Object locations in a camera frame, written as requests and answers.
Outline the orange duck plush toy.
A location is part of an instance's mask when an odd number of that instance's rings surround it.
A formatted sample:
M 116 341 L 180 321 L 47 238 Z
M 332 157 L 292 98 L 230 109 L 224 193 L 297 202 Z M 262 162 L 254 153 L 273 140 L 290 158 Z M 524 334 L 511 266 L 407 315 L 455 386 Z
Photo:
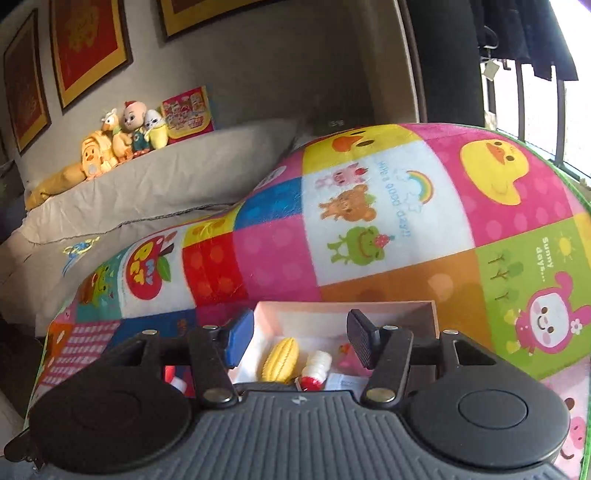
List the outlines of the orange duck plush toy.
M 46 178 L 25 195 L 25 210 L 31 211 L 50 197 L 103 175 L 117 164 L 110 138 L 103 131 L 96 130 L 82 141 L 79 161 Z

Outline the dark hanging clothes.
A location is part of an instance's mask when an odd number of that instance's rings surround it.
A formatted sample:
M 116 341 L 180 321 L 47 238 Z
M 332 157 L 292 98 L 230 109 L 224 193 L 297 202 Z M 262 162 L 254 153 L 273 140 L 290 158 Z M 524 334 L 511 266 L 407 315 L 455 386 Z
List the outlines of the dark hanging clothes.
M 430 122 L 485 125 L 484 59 L 529 64 L 544 80 L 578 79 L 548 1 L 408 1 L 407 7 Z

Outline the small white red bottle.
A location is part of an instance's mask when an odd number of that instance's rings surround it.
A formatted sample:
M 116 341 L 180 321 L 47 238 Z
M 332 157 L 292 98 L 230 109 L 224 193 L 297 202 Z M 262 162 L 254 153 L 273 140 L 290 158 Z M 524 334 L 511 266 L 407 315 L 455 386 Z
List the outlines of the small white red bottle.
M 297 386 L 301 391 L 321 391 L 332 367 L 332 355 L 322 350 L 315 350 L 308 355 L 301 375 L 297 377 Z

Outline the beige grey pillow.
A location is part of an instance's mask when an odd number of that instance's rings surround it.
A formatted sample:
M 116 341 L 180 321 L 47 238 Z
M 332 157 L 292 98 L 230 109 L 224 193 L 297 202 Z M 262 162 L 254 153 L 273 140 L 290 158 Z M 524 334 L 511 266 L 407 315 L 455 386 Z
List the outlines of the beige grey pillow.
M 249 195 L 294 146 L 293 119 L 219 130 L 155 150 L 46 200 L 1 245 L 1 315 L 28 329 L 135 241 Z

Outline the red gold framed picture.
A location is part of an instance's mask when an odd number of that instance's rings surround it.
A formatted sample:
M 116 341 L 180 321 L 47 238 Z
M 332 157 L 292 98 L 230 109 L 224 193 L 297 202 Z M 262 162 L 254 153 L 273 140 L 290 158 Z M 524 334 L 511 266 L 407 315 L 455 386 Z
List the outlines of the red gold framed picture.
M 133 62 L 122 1 L 51 1 L 49 27 L 62 111 Z

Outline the baby doll plush toy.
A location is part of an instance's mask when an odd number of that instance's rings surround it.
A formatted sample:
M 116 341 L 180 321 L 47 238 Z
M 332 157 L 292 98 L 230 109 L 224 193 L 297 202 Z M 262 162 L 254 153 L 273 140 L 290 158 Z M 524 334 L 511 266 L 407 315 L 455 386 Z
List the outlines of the baby doll plush toy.
M 133 157 L 138 157 L 150 151 L 150 143 L 146 138 L 144 122 L 147 107 L 143 102 L 126 101 L 123 110 L 125 130 L 131 135 Z

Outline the yellow corn toy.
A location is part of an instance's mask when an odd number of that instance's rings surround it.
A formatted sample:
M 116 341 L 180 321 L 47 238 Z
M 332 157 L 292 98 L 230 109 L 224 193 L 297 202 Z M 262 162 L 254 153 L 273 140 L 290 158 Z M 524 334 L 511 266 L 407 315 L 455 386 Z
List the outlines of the yellow corn toy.
M 263 382 L 286 383 L 294 375 L 300 347 L 293 337 L 280 340 L 263 364 L 260 380 Z

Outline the pink cardboard box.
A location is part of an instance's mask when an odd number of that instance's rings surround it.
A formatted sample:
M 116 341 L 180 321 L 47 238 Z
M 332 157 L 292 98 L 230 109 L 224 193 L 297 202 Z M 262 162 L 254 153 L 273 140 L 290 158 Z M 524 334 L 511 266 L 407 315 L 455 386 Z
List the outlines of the pink cardboard box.
M 332 355 L 325 389 L 349 390 L 353 395 L 360 396 L 369 377 L 349 376 L 337 369 L 339 346 L 349 343 L 346 315 L 352 309 L 362 311 L 377 327 L 396 325 L 411 330 L 417 337 L 439 336 L 437 310 L 431 301 L 260 302 L 254 308 L 252 341 L 229 377 L 235 383 L 256 382 L 274 345 L 284 338 L 293 337 L 300 347 L 295 376 L 301 374 L 311 352 L 322 350 Z

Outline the pink cow figurine toy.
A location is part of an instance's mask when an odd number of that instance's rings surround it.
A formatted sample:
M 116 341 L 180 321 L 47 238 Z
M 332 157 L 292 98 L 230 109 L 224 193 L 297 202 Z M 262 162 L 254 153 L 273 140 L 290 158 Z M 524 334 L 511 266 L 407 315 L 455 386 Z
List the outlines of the pink cow figurine toy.
M 339 346 L 337 369 L 349 376 L 370 377 L 372 371 L 363 367 L 351 343 Z

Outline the banana plush toy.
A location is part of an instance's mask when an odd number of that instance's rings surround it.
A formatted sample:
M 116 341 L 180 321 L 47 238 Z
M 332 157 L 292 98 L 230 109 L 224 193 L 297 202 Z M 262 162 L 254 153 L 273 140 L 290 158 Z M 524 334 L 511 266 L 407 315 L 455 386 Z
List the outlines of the banana plush toy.
M 168 127 L 162 115 L 154 109 L 148 109 L 144 119 L 144 140 L 155 149 L 162 149 L 168 144 Z

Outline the colourful cartoon play mat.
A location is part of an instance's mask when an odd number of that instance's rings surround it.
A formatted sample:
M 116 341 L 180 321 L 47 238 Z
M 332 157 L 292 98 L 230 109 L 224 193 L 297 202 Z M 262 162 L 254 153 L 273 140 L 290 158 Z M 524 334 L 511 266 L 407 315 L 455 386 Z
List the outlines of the colourful cartoon play mat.
M 435 304 L 439 324 L 564 399 L 557 465 L 590 465 L 590 203 L 517 141 L 452 124 L 297 149 L 231 209 L 137 240 L 49 326 L 40 397 L 143 328 L 179 335 L 266 301 Z

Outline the red yellow picture card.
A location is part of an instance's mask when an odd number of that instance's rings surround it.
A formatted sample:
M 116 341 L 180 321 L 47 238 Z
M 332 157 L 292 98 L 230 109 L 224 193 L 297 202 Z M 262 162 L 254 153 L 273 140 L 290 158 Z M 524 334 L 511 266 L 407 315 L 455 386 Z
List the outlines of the red yellow picture card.
M 167 124 L 169 144 L 214 131 L 211 105 L 205 86 L 163 100 L 160 110 Z

